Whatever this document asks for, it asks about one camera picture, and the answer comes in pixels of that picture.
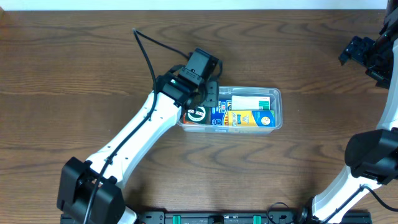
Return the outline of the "green Zam-Buk box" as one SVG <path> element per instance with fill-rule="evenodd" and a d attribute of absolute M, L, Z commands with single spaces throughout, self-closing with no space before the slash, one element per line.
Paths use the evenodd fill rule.
<path fill-rule="evenodd" d="M 188 110 L 186 114 L 187 124 L 207 124 L 210 108 L 199 106 L 195 110 Z"/>

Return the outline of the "blue Kool Fever box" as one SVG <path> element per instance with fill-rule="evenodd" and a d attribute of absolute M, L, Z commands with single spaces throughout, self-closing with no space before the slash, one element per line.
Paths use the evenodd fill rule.
<path fill-rule="evenodd" d="M 228 111 L 231 109 L 231 100 L 219 100 L 218 105 L 211 109 L 211 125 L 227 126 Z"/>

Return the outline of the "white Panadol box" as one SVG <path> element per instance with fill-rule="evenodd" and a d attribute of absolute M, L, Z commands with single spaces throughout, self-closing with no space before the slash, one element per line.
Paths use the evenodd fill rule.
<path fill-rule="evenodd" d="M 232 110 L 270 110 L 271 99 L 268 96 L 232 96 Z"/>

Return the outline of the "yellow Woods box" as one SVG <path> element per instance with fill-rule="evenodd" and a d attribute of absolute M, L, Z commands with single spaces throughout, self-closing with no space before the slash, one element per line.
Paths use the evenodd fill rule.
<path fill-rule="evenodd" d="M 232 110 L 228 111 L 226 121 L 228 126 L 275 126 L 275 116 L 272 110 Z"/>

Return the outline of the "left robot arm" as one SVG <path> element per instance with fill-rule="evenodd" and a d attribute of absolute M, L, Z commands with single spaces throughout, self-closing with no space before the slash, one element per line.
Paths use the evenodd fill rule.
<path fill-rule="evenodd" d="M 142 108 L 107 145 L 85 161 L 72 157 L 62 168 L 57 208 L 75 223 L 135 223 L 137 213 L 122 193 L 133 170 L 185 110 L 218 100 L 216 75 L 180 68 L 153 81 Z"/>

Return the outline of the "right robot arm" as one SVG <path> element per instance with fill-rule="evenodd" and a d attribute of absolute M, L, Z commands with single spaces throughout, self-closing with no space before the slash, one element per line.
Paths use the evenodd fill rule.
<path fill-rule="evenodd" d="M 344 223 L 348 210 L 366 194 L 387 210 L 375 190 L 397 179 L 397 0 L 387 2 L 379 37 L 355 36 L 339 56 L 366 68 L 376 85 L 388 90 L 386 105 L 374 131 L 355 134 L 345 149 L 345 166 L 333 182 L 311 198 L 297 214 L 296 223 Z"/>

